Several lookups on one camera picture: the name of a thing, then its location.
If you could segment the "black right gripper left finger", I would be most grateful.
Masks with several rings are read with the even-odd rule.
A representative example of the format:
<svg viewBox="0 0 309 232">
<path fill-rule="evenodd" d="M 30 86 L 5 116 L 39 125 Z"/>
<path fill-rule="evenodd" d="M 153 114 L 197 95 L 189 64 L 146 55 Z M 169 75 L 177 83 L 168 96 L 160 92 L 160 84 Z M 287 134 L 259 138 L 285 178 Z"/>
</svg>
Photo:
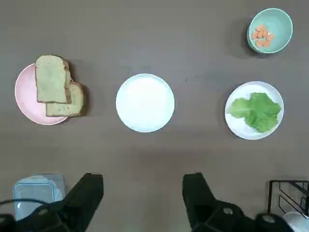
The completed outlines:
<svg viewBox="0 0 309 232">
<path fill-rule="evenodd" d="M 1 201 L 24 209 L 30 203 L 31 213 L 20 218 L 11 214 L 0 215 L 2 232 L 85 232 L 103 198 L 103 176 L 86 173 L 60 201 L 48 202 L 38 198 L 17 198 Z"/>
</svg>

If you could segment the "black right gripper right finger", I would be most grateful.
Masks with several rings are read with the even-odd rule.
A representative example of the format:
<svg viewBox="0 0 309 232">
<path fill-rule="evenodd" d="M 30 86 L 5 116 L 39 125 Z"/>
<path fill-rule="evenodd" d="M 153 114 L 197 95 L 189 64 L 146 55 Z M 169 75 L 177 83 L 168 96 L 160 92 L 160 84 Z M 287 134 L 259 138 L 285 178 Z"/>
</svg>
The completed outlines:
<svg viewBox="0 0 309 232">
<path fill-rule="evenodd" d="M 246 216 L 235 204 L 216 199 L 202 173 L 185 174 L 183 201 L 193 232 L 291 232 L 287 222 L 272 213 Z"/>
</svg>

